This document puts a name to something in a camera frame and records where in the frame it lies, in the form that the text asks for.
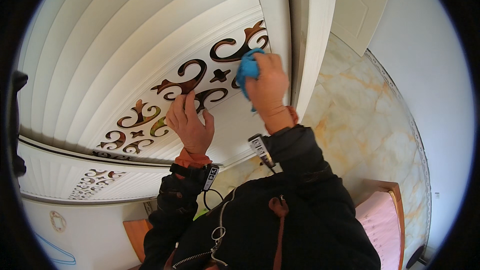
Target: orange cuff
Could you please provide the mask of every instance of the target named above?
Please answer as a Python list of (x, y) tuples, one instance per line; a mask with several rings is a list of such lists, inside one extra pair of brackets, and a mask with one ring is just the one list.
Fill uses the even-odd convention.
[[(297, 125), (299, 122), (299, 116), (297, 115), (297, 111), (295, 110), (295, 108), (291, 105), (287, 105), (286, 109), (288, 110), (288, 112), (290, 113), (290, 116), (292, 117), (293, 125), (294, 126)], [(274, 132), (270, 131), (266, 125), (265, 125), (265, 129), (267, 130), (269, 135), (274, 134)]]
[(202, 168), (203, 166), (212, 163), (212, 160), (205, 154), (188, 153), (185, 148), (180, 152), (180, 155), (175, 159), (175, 163), (188, 168), (189, 166), (195, 168)]

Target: bed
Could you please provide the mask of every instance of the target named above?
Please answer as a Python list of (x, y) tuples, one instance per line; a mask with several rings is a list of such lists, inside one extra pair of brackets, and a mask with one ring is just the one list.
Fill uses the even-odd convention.
[(356, 218), (378, 252), (382, 270), (401, 270), (405, 222), (398, 183), (365, 180), (369, 195), (357, 205)]

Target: scroll pattern cutout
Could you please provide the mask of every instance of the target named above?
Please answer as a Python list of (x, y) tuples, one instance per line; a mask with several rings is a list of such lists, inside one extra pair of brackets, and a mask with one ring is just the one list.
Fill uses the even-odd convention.
[(211, 103), (214, 103), (214, 102), (217, 102), (217, 101), (220, 101), (222, 99), (225, 98), (225, 96), (229, 93), (229, 91), (224, 88), (224, 87), (216, 87), (216, 88), (211, 88), (210, 90), (205, 90), (203, 92), (200, 92), (200, 93), (197, 93), (195, 94), (195, 100), (198, 101), (200, 104), (197, 108), (197, 114), (205, 109), (205, 100), (207, 99), (208, 96), (212, 95), (213, 93), (215, 92), (218, 92), (218, 91), (221, 91), (223, 92), (223, 96), (218, 98), (218, 99), (212, 99), (210, 100)]
[(123, 152), (124, 153), (136, 153), (136, 154), (139, 154), (142, 150), (139, 148), (139, 145), (140, 143), (142, 143), (143, 141), (149, 141), (150, 143), (147, 144), (147, 145), (143, 145), (142, 147), (147, 147), (147, 146), (150, 146), (153, 144), (153, 140), (152, 139), (143, 139), (143, 140), (138, 140), (138, 141), (135, 141), (133, 143), (130, 143), (128, 144), (127, 146), (125, 146), (123, 148)]
[(132, 131), (132, 132), (130, 132), (130, 134), (131, 134), (132, 139), (133, 139), (133, 138), (136, 138), (136, 137), (143, 137), (143, 136), (145, 136), (143, 130)]
[(99, 157), (99, 158), (105, 158), (105, 159), (113, 159), (113, 160), (119, 160), (119, 161), (129, 161), (132, 157), (126, 156), (126, 155), (115, 155), (112, 156), (108, 152), (101, 152), (101, 151), (92, 151), (92, 155)]
[(94, 194), (97, 194), (101, 189), (112, 184), (117, 179), (123, 176), (126, 172), (99, 171), (90, 169), (73, 188), (68, 199), (69, 200), (89, 200)]
[(210, 82), (216, 82), (216, 81), (220, 81), (220, 82), (224, 82), (227, 80), (227, 74), (230, 73), (230, 69), (228, 70), (225, 70), (225, 71), (222, 71), (220, 69), (216, 69), (215, 71), (213, 71), (213, 75), (214, 77), (210, 80)]
[[(248, 28), (243, 30), (245, 32), (245, 41), (243, 42), (243, 45), (240, 47), (240, 49), (237, 50), (237, 52), (235, 52), (234, 54), (232, 54), (230, 56), (227, 56), (227, 57), (219, 57), (217, 55), (217, 49), (220, 46), (222, 46), (222, 45), (233, 46), (233, 45), (237, 44), (236, 40), (231, 39), (231, 38), (226, 38), (226, 39), (218, 41), (217, 43), (215, 43), (213, 45), (212, 49), (210, 49), (210, 58), (217, 63), (231, 63), (231, 62), (235, 62), (235, 61), (240, 61), (242, 56), (245, 53), (252, 50), (252, 48), (249, 47), (248, 43), (253, 38), (253, 36), (258, 32), (266, 30), (265, 27), (260, 27), (260, 25), (262, 23), (263, 23), (263, 20), (260, 20), (253, 27), (248, 27)], [(264, 49), (267, 46), (267, 43), (268, 43), (268, 36), (267, 35), (260, 36), (257, 39), (257, 44), (260, 42), (260, 40), (264, 41), (264, 43), (260, 46), (261, 49)]]
[(118, 149), (118, 148), (122, 147), (123, 144), (125, 143), (125, 140), (126, 140), (125, 134), (123, 132), (119, 131), (119, 130), (112, 130), (112, 131), (109, 131), (109, 132), (106, 133), (105, 138), (107, 138), (108, 140), (112, 140), (112, 137), (111, 137), (112, 133), (119, 134), (119, 137), (118, 137), (117, 140), (112, 141), (112, 142), (100, 142), (100, 144), (98, 144), (97, 147), (104, 148), (106, 146), (106, 149), (108, 149), (108, 150), (115, 150), (115, 149)]
[(232, 88), (234, 88), (234, 89), (240, 89), (240, 86), (237, 85), (237, 77), (234, 77), (234, 78), (232, 79)]
[(150, 129), (150, 135), (152, 137), (162, 137), (164, 135), (166, 135), (169, 130), (168, 129), (165, 129), (165, 131), (163, 132), (163, 135), (156, 135), (155, 132), (159, 129), (159, 128), (164, 128), (166, 127), (167, 125), (165, 124), (165, 118), (166, 116), (164, 117), (161, 117), (157, 122), (155, 122), (152, 126), (152, 128)]
[[(195, 87), (200, 83), (200, 81), (204, 78), (207, 72), (207, 64), (201, 59), (192, 59), (188, 62), (183, 63), (180, 68), (178, 68), (178, 75), (183, 76), (185, 74), (185, 69), (188, 66), (197, 64), (200, 66), (200, 72), (192, 79), (184, 82), (171, 82), (168, 79), (164, 79), (160, 85), (154, 86), (151, 90), (156, 90), (157, 94), (160, 94), (163, 90), (170, 88), (170, 87), (180, 87), (182, 94), (188, 94), (191, 90), (195, 89)], [(168, 101), (174, 101), (175, 98), (169, 98), (169, 95), (173, 94), (173, 92), (166, 93), (163, 98)]]
[(145, 102), (145, 103), (142, 103), (142, 100), (141, 99), (138, 99), (137, 103), (135, 104), (134, 107), (131, 108), (132, 111), (136, 112), (137, 113), (137, 121), (133, 124), (133, 125), (130, 125), (130, 126), (124, 126), (123, 125), (123, 120), (126, 120), (126, 119), (130, 119), (131, 117), (130, 116), (126, 116), (126, 117), (122, 117), (120, 118), (118, 121), (117, 121), (117, 125), (118, 127), (122, 128), (122, 129), (131, 129), (131, 128), (135, 128), (137, 126), (140, 126), (140, 125), (143, 125), (151, 120), (153, 120), (155, 117), (157, 117), (159, 114), (160, 114), (160, 108), (156, 105), (152, 105), (150, 106), (147, 111), (152, 111), (152, 108), (155, 109), (155, 113), (152, 115), (152, 116), (147, 116), (145, 117), (143, 115), (143, 112), (142, 112), (142, 109), (144, 108), (144, 106), (147, 104), (148, 102)]

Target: right hand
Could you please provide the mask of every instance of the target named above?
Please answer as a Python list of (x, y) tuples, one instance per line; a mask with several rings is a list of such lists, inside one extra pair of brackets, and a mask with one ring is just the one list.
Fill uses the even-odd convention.
[(246, 77), (245, 89), (254, 108), (273, 133), (286, 127), (294, 127), (293, 119), (287, 107), (283, 105), (283, 96), (289, 87), (289, 79), (282, 69), (278, 54), (254, 53), (260, 75), (258, 79)]

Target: wrist strap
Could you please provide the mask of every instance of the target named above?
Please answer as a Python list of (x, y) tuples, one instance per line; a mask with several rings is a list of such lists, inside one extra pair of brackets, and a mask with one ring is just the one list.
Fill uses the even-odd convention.
[(183, 177), (188, 177), (188, 178), (197, 178), (198, 177), (198, 171), (199, 170), (204, 170), (205, 167), (201, 168), (185, 168), (181, 165), (178, 164), (172, 164), (170, 166), (170, 172), (176, 173), (178, 175), (181, 175)]
[(178, 164), (172, 164), (170, 172), (193, 179), (201, 183), (203, 191), (208, 191), (219, 173), (219, 167), (214, 164), (208, 164), (201, 168), (185, 168)]

